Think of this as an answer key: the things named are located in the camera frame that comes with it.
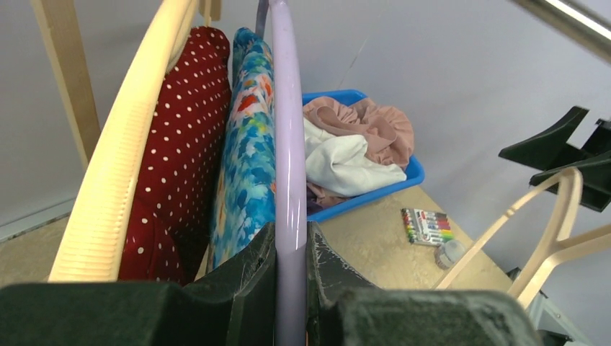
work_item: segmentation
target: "white wall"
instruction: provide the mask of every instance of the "white wall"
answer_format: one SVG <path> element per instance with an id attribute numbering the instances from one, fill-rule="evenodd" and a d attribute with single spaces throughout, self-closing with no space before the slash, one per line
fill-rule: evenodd
<path id="1" fill-rule="evenodd" d="M 257 2 L 224 1 L 217 26 L 229 36 L 254 27 Z M 587 3 L 611 17 L 608 1 Z M 76 0 L 102 123 L 157 4 Z M 405 110 L 425 190 L 472 237 L 527 191 L 534 173 L 498 158 L 501 148 L 573 105 L 592 109 L 574 136 L 581 145 L 611 107 L 611 66 L 510 1 L 310 0 L 292 9 L 304 92 L 356 88 Z M 2 225 L 73 196 L 81 172 L 27 1 L 0 0 L 0 44 Z M 542 196 L 487 246 L 504 269 L 525 263 L 552 201 Z M 575 233 L 610 215 L 583 209 Z M 609 260 L 607 252 L 564 265 L 545 285 L 596 345 L 608 344 Z"/>
<path id="2" fill-rule="evenodd" d="M 257 0 L 226 1 L 219 27 L 254 26 Z M 611 18 L 611 5 L 588 5 Z M 528 190 L 535 170 L 497 157 L 573 105 L 592 111 L 580 146 L 611 110 L 611 66 L 505 0 L 291 1 L 304 92 L 355 88 L 407 112 L 424 189 L 477 237 Z M 269 42 L 269 31 L 266 35 Z M 512 219 L 486 251 L 523 266 L 554 195 Z M 575 234 L 608 223 L 581 209 Z M 596 345 L 608 345 L 611 252 L 559 267 L 544 290 Z"/>

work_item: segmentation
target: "wooden table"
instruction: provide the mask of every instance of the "wooden table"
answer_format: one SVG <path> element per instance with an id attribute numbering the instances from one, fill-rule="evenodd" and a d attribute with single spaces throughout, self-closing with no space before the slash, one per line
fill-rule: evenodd
<path id="1" fill-rule="evenodd" d="M 430 289 L 443 270 L 434 263 L 433 247 L 408 242 L 402 208 L 442 211 L 422 188 L 412 187 L 325 221 L 321 228 L 331 247 L 381 288 Z M 466 247 L 473 242 L 451 219 L 450 227 Z M 450 288 L 507 292 L 511 283 L 490 257 L 480 252 Z"/>

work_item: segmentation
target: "blue floral fabric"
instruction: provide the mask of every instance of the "blue floral fabric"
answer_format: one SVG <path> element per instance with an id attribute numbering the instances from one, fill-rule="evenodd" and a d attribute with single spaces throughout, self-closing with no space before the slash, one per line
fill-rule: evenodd
<path id="1" fill-rule="evenodd" d="M 265 223 L 275 219 L 273 84 L 269 46 L 251 30 L 238 30 L 208 270 L 240 252 Z"/>

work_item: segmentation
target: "blue plastic basket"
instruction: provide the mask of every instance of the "blue plastic basket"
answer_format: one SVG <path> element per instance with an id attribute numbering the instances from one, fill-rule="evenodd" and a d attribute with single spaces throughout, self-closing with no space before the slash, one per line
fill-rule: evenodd
<path id="1" fill-rule="evenodd" d="M 304 94 L 303 104 L 305 105 L 311 100 L 321 96 L 331 97 L 346 106 L 353 105 L 354 103 L 359 102 L 361 99 L 367 97 L 367 95 L 363 94 L 362 92 L 359 92 L 358 90 L 315 92 L 312 94 Z M 346 213 L 347 211 L 351 211 L 352 209 L 371 203 L 374 200 L 380 199 L 397 191 L 404 190 L 408 187 L 412 187 L 422 183 L 424 181 L 424 167 L 420 164 L 420 162 L 418 162 L 416 155 L 412 155 L 409 159 L 409 165 L 407 166 L 405 173 L 407 174 L 407 179 L 404 182 L 397 182 L 395 184 L 382 187 L 381 189 L 365 193 L 364 195 L 351 198 L 346 202 L 340 203 L 338 205 L 308 216 L 308 221 L 322 222 L 325 220 L 329 220 L 330 218 L 334 218 L 340 214 Z"/>

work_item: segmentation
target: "marker set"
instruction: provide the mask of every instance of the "marker set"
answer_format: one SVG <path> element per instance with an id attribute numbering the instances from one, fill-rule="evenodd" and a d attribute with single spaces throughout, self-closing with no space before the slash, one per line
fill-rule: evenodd
<path id="1" fill-rule="evenodd" d="M 438 246 L 454 239 L 447 215 L 422 209 L 401 209 L 403 224 L 410 243 Z"/>

